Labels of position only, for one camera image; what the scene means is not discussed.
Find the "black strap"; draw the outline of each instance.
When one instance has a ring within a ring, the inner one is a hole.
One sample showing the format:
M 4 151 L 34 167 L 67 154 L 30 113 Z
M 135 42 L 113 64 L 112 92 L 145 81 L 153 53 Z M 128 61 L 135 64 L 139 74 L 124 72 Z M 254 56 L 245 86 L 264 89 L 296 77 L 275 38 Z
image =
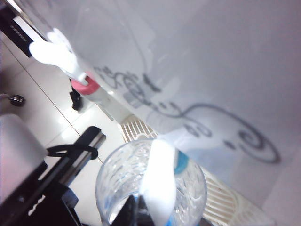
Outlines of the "black strap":
M 77 150 L 85 150 L 87 152 L 91 152 L 91 159 L 96 159 L 98 157 L 98 150 L 94 147 L 81 145 L 81 144 L 72 144 L 72 145 L 58 145 L 54 147 L 50 147 L 47 149 L 48 156 L 51 157 L 63 157 L 64 153 L 58 153 L 61 151 L 77 151 Z

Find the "decorative swirl design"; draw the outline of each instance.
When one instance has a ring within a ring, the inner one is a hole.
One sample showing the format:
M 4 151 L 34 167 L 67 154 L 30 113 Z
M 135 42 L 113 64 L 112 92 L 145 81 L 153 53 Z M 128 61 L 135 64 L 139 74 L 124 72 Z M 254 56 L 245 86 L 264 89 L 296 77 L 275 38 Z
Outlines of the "decorative swirl design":
M 100 68 L 94 67 L 94 70 L 97 74 L 113 89 L 118 89 L 119 87 L 126 88 L 139 102 L 150 107 L 152 110 L 157 113 L 174 119 L 182 119 L 185 120 L 184 128 L 196 138 L 206 137 L 212 138 L 214 137 L 213 131 L 206 127 L 203 123 L 197 121 L 195 118 L 189 116 L 189 114 L 198 109 L 207 109 L 214 112 L 221 113 L 226 115 L 228 118 L 238 122 L 242 128 L 237 132 L 237 136 L 240 140 L 238 144 L 234 144 L 229 140 L 223 140 L 224 145 L 235 151 L 237 149 L 242 150 L 247 155 L 255 158 L 261 162 L 266 163 L 278 163 L 280 162 L 280 155 L 275 148 L 275 146 L 257 129 L 255 129 L 252 125 L 239 118 L 233 113 L 226 111 L 223 108 L 220 108 L 215 105 L 209 104 L 193 104 L 185 110 L 182 110 L 176 103 L 169 102 L 163 103 L 160 102 L 158 105 L 151 102 L 145 96 L 145 93 L 138 84 L 138 77 L 132 73 L 121 73 L 116 72 L 113 73 L 108 67 Z M 144 77 L 144 85 L 150 86 L 150 88 L 154 92 L 160 92 L 161 89 L 155 87 L 153 82 L 150 81 L 149 78 L 146 79 L 146 75 Z

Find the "clear drinking glass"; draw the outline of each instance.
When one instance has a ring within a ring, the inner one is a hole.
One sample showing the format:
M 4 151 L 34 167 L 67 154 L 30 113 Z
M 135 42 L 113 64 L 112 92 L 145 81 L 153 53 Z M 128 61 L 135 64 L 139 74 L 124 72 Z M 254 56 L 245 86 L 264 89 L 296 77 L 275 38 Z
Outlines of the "clear drinking glass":
M 95 192 L 103 225 L 113 222 L 130 195 L 138 197 L 152 141 L 145 139 L 127 143 L 116 149 L 102 165 Z M 195 226 L 206 204 L 204 174 L 194 161 L 185 158 L 175 170 L 176 203 L 167 224 L 169 226 Z

